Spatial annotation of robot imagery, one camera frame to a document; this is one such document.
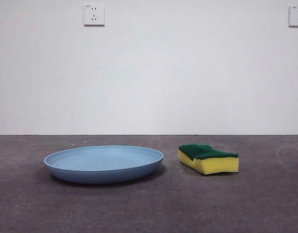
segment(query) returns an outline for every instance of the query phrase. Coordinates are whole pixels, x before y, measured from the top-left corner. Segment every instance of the floor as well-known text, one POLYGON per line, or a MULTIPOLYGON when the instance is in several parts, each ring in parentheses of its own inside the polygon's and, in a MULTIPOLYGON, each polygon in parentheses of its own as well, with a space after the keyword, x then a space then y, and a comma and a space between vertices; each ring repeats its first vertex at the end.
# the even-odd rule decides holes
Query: floor
POLYGON ((0 136, 0 233, 298 233, 298 135, 0 136), (179 145, 240 154, 240 172, 201 175, 179 145), (92 145, 164 153, 151 175, 79 185, 51 176, 43 159, 92 145))

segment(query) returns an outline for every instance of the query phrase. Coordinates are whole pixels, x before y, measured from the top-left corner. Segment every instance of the plastic plate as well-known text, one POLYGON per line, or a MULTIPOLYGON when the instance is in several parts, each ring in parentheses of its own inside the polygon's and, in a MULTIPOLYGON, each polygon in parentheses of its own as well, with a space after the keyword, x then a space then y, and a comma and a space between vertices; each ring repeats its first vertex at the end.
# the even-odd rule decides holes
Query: plastic plate
POLYGON ((63 150, 47 156, 50 173, 73 183, 116 183, 133 180, 153 172, 163 154, 155 149, 135 146, 94 146, 63 150))

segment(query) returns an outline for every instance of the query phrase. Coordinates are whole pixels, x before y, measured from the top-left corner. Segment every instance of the yellow sponge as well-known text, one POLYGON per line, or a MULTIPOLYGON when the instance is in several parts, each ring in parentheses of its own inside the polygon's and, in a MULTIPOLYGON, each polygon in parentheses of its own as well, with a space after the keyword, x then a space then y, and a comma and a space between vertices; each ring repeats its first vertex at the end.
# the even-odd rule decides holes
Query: yellow sponge
POLYGON ((238 171, 238 158, 208 158, 208 159, 193 159, 191 160, 185 153, 178 150, 179 161, 184 165, 194 169, 195 171, 208 175, 217 172, 236 172, 238 171))

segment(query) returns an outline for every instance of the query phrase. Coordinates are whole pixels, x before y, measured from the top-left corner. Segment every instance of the white wall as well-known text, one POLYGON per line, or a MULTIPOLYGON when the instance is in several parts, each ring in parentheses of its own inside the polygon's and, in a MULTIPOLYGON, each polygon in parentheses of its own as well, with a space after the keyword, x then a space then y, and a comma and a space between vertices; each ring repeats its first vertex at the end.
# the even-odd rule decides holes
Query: white wall
POLYGON ((298 0, 0 0, 0 134, 298 134, 298 0))

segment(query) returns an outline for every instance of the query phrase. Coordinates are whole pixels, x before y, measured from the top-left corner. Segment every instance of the scrub sponge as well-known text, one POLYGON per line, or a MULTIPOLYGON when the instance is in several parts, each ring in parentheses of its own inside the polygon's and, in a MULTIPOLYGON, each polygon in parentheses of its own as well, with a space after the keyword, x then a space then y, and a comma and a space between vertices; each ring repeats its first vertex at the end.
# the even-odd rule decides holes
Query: scrub sponge
POLYGON ((238 171, 238 154, 214 150, 210 146, 189 144, 179 147, 179 161, 202 174, 238 171))

